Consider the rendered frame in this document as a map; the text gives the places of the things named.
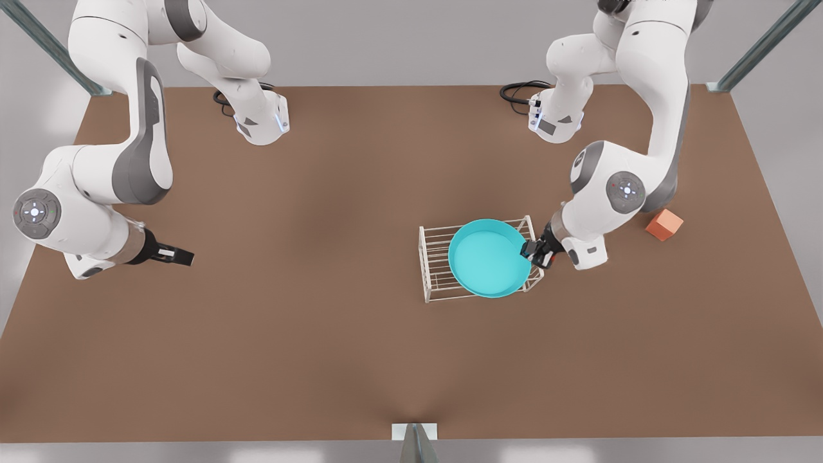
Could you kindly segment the teal round plate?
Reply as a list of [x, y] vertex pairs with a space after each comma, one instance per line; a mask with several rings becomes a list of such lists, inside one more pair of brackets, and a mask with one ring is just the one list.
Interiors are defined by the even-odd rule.
[[512, 224], [479, 219], [463, 225], [449, 243], [456, 281], [472, 294], [498, 298], [518, 292], [532, 272], [520, 255], [526, 238]]

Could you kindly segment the orange cube block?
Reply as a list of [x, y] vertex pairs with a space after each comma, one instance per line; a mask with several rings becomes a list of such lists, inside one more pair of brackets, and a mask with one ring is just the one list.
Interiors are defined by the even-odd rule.
[[669, 209], [662, 209], [647, 224], [646, 231], [660, 241], [673, 237], [684, 220]]

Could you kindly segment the silver frame post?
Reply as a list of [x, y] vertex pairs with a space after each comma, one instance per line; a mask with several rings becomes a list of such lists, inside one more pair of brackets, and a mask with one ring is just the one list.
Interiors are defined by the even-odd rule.
[[433, 440], [437, 424], [392, 424], [392, 440], [402, 440], [399, 463], [440, 463]]
[[769, 55], [823, 0], [794, 0], [769, 30], [717, 82], [705, 84], [708, 92], [728, 93]]
[[111, 96], [112, 91], [93, 82], [71, 60], [66, 47], [33, 15], [20, 0], [0, 0], [2, 10], [44, 50], [76, 83], [91, 96]]

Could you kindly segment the red button switch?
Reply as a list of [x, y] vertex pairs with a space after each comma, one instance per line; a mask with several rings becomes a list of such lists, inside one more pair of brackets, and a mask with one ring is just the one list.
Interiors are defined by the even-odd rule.
[[520, 249], [520, 255], [528, 260], [532, 266], [549, 269], [555, 260], [555, 252], [549, 243], [543, 240], [527, 240]]

